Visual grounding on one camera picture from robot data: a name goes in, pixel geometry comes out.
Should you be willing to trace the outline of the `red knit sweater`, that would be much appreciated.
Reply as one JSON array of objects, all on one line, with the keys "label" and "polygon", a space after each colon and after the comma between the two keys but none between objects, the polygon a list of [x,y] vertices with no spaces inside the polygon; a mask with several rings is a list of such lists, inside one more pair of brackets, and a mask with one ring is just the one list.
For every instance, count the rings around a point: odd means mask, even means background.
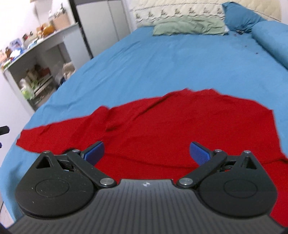
[{"label": "red knit sweater", "polygon": [[271,216],[287,225],[287,159],[273,111],[255,101],[184,89],[23,130],[17,145],[60,155],[97,141],[104,144],[104,155],[95,167],[116,181],[180,179],[198,166],[189,153],[193,141],[235,156],[250,150],[278,190]]}]

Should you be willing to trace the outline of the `white shelf unit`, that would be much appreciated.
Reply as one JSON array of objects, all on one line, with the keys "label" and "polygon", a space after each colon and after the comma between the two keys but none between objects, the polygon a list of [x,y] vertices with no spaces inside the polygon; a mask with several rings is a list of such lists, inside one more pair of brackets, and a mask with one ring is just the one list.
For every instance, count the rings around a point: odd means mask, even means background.
[{"label": "white shelf unit", "polygon": [[27,69],[38,64],[42,68],[49,68],[52,76],[55,76],[62,70],[64,63],[71,62],[78,70],[90,59],[82,29],[78,23],[74,23],[47,36],[21,54],[4,69],[3,76],[24,109],[33,114],[35,112],[33,106],[24,98],[19,88],[19,81],[26,76]]}]

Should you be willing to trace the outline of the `blue bed sheet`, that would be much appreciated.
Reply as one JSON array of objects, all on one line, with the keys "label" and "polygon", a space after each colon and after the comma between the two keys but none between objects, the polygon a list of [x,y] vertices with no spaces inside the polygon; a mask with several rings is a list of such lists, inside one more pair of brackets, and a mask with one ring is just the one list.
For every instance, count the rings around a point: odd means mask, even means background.
[{"label": "blue bed sheet", "polygon": [[250,34],[152,34],[143,27],[82,66],[33,114],[34,128],[176,90],[215,89],[274,112],[287,153],[287,69]]}]

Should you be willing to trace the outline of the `cream quilted headboard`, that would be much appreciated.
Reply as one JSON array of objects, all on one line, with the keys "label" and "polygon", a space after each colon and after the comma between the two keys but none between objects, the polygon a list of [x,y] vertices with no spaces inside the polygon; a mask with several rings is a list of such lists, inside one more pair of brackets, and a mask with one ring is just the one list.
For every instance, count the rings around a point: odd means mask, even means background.
[{"label": "cream quilted headboard", "polygon": [[[234,1],[252,10],[267,20],[281,22],[283,19],[280,1]],[[131,1],[128,9],[136,26],[151,26],[156,21],[172,17],[216,17],[224,19],[223,0],[143,0]]]}]

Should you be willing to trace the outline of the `white wardrobe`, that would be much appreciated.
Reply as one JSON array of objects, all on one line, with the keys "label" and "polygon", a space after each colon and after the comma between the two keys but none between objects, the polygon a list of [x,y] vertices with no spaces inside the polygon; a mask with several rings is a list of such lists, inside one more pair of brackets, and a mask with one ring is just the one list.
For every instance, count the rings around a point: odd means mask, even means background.
[{"label": "white wardrobe", "polygon": [[131,33],[124,1],[70,1],[91,57]]}]

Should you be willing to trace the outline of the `blue duvet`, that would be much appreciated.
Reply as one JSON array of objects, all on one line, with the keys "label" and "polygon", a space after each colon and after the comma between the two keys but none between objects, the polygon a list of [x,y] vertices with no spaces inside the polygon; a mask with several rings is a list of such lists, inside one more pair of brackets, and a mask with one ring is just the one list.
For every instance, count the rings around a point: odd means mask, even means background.
[{"label": "blue duvet", "polygon": [[252,27],[253,38],[287,69],[287,24],[262,21]]}]

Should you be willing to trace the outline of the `dark blue pillow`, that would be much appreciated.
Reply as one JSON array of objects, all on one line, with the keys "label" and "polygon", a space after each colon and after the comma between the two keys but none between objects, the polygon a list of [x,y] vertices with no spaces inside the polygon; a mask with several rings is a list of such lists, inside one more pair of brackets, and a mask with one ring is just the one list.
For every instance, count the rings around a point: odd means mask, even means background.
[{"label": "dark blue pillow", "polygon": [[250,33],[255,24],[266,21],[259,14],[235,2],[223,3],[222,8],[225,15],[224,23],[230,31]]}]

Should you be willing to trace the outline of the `green pillow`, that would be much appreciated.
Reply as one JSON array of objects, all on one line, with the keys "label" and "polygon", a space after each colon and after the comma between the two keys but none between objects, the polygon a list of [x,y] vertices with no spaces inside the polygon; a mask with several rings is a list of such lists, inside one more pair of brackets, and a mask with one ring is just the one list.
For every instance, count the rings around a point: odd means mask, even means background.
[{"label": "green pillow", "polygon": [[225,35],[229,28],[216,17],[173,17],[157,21],[153,28],[154,36],[196,34]]}]

